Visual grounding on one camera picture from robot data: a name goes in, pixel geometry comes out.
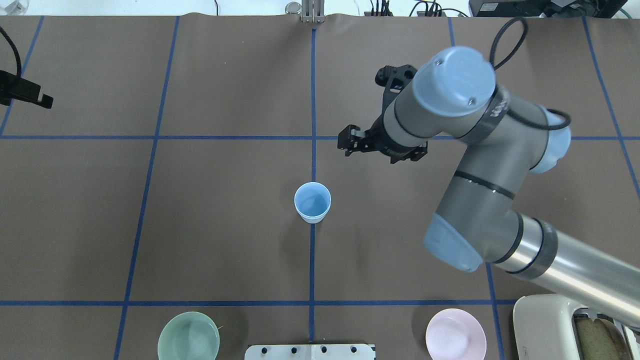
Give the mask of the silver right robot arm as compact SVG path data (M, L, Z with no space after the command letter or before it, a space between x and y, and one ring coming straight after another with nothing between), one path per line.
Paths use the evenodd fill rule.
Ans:
M482 264L599 310L639 330L639 269L513 208L528 174L551 170L569 150L570 118L496 81L474 48L454 46L421 68L384 66L382 110L367 130L348 125L337 148L418 161L446 133L466 145L423 237L436 258L464 272Z

